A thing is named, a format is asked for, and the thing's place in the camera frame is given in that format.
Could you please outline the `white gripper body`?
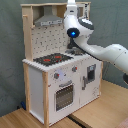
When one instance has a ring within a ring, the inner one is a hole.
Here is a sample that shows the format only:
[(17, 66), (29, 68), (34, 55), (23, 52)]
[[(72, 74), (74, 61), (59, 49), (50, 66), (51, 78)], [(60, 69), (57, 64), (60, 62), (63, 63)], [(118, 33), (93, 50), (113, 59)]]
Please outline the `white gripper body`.
[(77, 5), (76, 5), (75, 0), (67, 1), (67, 6), (66, 6), (66, 11), (64, 13), (64, 17), (67, 17), (69, 15), (73, 15), (73, 16), (77, 15)]

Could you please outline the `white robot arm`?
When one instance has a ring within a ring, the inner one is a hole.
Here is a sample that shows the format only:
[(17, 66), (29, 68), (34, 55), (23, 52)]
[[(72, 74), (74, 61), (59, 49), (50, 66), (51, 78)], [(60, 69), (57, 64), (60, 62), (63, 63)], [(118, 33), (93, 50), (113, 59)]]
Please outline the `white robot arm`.
[(120, 44), (112, 44), (107, 47), (89, 45), (87, 41), (94, 31), (94, 26), (86, 18), (78, 17), (75, 0), (67, 1), (64, 27), (67, 35), (82, 50), (98, 60), (110, 62), (121, 70), (124, 73), (123, 80), (128, 84), (128, 50)]

